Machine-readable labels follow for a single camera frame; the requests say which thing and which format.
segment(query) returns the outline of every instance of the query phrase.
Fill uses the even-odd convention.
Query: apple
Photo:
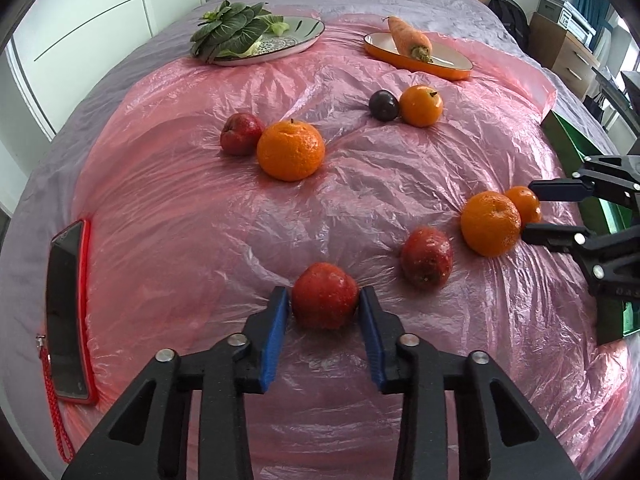
[[[311,265],[291,291],[293,316],[302,328],[338,330],[351,322],[357,304],[356,281],[326,262]]]
[[[400,263],[405,277],[429,290],[447,283],[453,267],[453,249],[446,234],[429,226],[418,227],[402,247]]]
[[[264,123],[255,115],[233,114],[220,133],[222,151],[229,155],[251,155],[264,131]]]

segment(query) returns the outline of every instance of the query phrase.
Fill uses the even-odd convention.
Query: printer
[[[568,30],[587,48],[596,34],[578,9],[566,0],[540,0],[538,14]]]

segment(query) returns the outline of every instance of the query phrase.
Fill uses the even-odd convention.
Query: phone screen
[[[82,366],[79,313],[80,252],[84,222],[76,222],[57,235],[47,269],[47,349],[51,379],[61,398],[87,400],[89,391]]]

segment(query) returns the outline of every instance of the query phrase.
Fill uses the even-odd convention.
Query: white plate
[[[396,44],[388,32],[374,32],[364,37],[364,50],[376,59],[385,61],[396,68],[411,72],[426,72],[449,81],[467,79],[473,70],[473,64],[465,56],[450,46],[431,41],[431,61],[413,59],[398,54]]]
[[[221,66],[244,66],[264,63],[283,57],[304,52],[313,45],[324,32],[324,23],[315,18],[303,16],[284,16],[289,23],[289,30],[282,36],[275,36],[270,32],[262,36],[262,43],[256,54],[247,57],[227,57],[217,59],[213,64]]]

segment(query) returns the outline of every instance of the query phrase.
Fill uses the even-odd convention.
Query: carrot
[[[387,18],[391,37],[398,54],[413,57],[425,63],[431,61],[431,41],[423,33],[395,16]]]

